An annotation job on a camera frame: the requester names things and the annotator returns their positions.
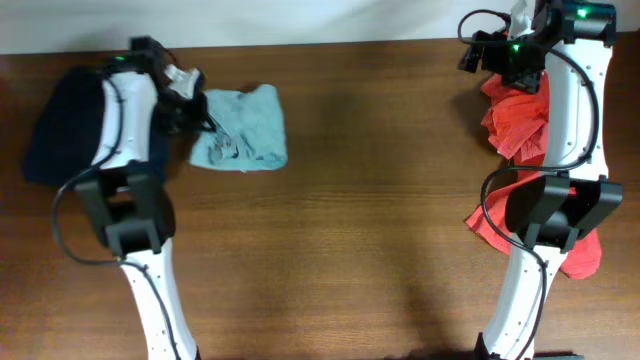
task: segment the white background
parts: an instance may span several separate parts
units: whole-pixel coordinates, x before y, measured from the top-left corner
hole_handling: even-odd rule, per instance
[[[605,0],[618,30],[640,27],[640,0]],[[0,54],[125,49],[148,34],[166,47],[455,37],[471,10],[513,0],[0,0]],[[466,34],[495,30],[486,15]]]

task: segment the wooden tabletop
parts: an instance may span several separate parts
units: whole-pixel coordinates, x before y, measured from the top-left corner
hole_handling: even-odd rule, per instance
[[[480,125],[489,74],[456,70],[454,40],[176,50],[209,88],[278,88],[289,163],[275,172],[191,167],[176,140],[167,189],[174,267],[204,359],[365,359],[467,351],[494,312],[508,257],[463,220],[502,159]],[[54,189],[19,161],[64,71],[104,53],[0,57],[0,358],[145,359],[119,270],[64,259]],[[605,149],[622,206],[600,226],[587,280],[556,278],[538,351],[587,359],[640,352],[640,36],[623,36],[607,79]],[[64,236],[105,256],[77,202]]]

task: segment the dark blue cloth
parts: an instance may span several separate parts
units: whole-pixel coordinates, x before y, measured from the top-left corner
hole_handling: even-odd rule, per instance
[[[104,93],[101,77],[90,68],[73,68],[56,86],[33,129],[22,161],[29,182],[61,186],[91,165],[102,132]],[[152,126],[149,162],[162,182],[169,140]]]

